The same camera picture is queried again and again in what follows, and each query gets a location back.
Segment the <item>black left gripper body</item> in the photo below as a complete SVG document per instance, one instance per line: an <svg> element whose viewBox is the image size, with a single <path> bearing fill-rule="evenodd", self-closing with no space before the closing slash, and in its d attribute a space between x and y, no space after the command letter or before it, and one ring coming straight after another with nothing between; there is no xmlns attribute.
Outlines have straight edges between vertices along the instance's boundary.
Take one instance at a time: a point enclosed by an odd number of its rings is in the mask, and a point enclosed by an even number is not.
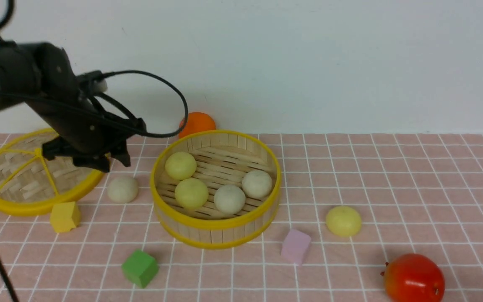
<svg viewBox="0 0 483 302"><path fill-rule="evenodd" d="M74 156L103 155L146 131L143 119L109 97L106 75L75 75L66 51L48 42L28 44L39 75L39 89L29 107L73 148Z"/></svg>

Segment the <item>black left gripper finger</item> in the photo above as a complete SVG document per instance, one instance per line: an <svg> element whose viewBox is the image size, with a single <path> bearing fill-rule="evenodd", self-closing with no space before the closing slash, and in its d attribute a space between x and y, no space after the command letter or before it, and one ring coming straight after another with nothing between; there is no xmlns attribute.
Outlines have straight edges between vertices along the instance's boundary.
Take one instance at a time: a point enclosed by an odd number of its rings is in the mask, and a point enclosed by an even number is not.
<svg viewBox="0 0 483 302"><path fill-rule="evenodd" d="M132 160L126 147L115 147L103 155L74 156L73 165L109 173L111 170L111 159L119 161L124 167L132 165Z"/></svg>
<svg viewBox="0 0 483 302"><path fill-rule="evenodd" d="M54 160L56 157L73 157L74 148L61 136L42 144L42 156L46 160Z"/></svg>

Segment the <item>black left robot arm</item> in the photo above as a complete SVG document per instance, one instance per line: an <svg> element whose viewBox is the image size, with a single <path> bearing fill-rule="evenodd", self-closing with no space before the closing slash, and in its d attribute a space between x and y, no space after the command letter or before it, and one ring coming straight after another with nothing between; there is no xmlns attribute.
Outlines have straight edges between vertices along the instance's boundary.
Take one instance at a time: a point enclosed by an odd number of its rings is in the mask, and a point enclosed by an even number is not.
<svg viewBox="0 0 483 302"><path fill-rule="evenodd" d="M0 111L27 104L56 132L42 144L46 160L107 173L109 159L131 163L127 140L146 125L105 94L106 74L75 75L62 48L48 42L0 43Z"/></svg>

